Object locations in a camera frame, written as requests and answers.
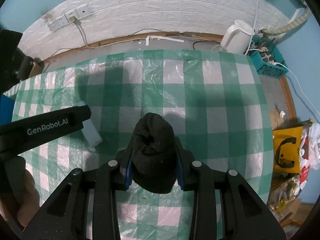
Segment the white plastic strip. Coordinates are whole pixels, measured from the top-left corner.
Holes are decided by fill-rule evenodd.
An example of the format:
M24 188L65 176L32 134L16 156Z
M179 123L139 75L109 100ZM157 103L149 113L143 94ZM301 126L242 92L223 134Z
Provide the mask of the white plastic strip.
M157 35L148 35L145 38L145 45L149 46L151 40L165 40L165 41L184 43L184 40L178 39L178 38L170 38L170 37L166 37L166 36L157 36Z

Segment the white red plastic bags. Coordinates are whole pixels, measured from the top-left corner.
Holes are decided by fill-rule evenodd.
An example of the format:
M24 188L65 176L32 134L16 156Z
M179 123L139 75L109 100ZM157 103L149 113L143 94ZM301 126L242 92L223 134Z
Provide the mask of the white red plastic bags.
M306 185L309 171L319 169L319 124L304 124L299 147L300 187Z

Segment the black knitted sock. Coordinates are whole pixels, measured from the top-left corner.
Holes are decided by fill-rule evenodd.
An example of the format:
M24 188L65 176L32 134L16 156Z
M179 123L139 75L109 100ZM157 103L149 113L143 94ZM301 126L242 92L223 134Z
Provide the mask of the black knitted sock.
M146 191L167 194L176 181L177 166L172 126L162 116L147 113L132 135L133 180Z

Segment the white wall socket strip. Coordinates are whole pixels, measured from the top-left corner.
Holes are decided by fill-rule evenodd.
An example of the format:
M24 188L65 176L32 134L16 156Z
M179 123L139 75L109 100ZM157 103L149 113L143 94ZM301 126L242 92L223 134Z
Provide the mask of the white wall socket strip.
M92 11L88 4L83 4L52 20L47 25L50 31L56 32L71 23L75 23L76 21L89 16L91 13Z

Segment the green white checkered tablecloth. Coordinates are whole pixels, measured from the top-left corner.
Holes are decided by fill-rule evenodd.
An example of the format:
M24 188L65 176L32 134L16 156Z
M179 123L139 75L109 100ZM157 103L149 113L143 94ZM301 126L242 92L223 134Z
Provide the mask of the green white checkered tablecloth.
M29 78L6 91L13 120L85 102L103 142L81 132L23 153L44 203L74 168L93 170L127 147L134 127L156 113L195 159L236 169L266 201L272 129L251 59L217 51L145 50L107 55Z

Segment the teal plastic basket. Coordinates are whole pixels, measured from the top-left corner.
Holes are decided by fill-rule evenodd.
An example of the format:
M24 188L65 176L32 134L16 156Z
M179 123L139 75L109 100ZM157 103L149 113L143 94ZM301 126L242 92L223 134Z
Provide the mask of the teal plastic basket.
M254 35L248 56L251 58L258 75L280 79L289 72L285 60L276 46L275 38L269 39Z

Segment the blue cardboard box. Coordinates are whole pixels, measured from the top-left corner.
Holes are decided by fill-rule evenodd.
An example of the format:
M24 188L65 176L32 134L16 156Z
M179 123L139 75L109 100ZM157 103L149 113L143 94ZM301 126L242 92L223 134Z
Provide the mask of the blue cardboard box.
M0 100L0 126L11 123L15 101L11 98L1 95Z

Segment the white foam stick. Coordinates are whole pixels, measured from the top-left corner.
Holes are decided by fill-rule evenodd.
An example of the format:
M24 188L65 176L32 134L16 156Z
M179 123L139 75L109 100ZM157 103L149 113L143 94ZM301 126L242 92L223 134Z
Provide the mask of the white foam stick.
M83 101L78 102L77 106L80 107L80 117L83 124L81 131L89 146L95 147L103 140L91 120L91 109Z

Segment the yellow black sign bag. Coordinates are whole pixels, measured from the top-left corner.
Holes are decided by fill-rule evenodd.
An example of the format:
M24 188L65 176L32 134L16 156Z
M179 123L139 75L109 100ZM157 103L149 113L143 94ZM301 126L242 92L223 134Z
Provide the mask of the yellow black sign bag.
M272 131L274 161L276 173L299 173L299 149L303 126Z

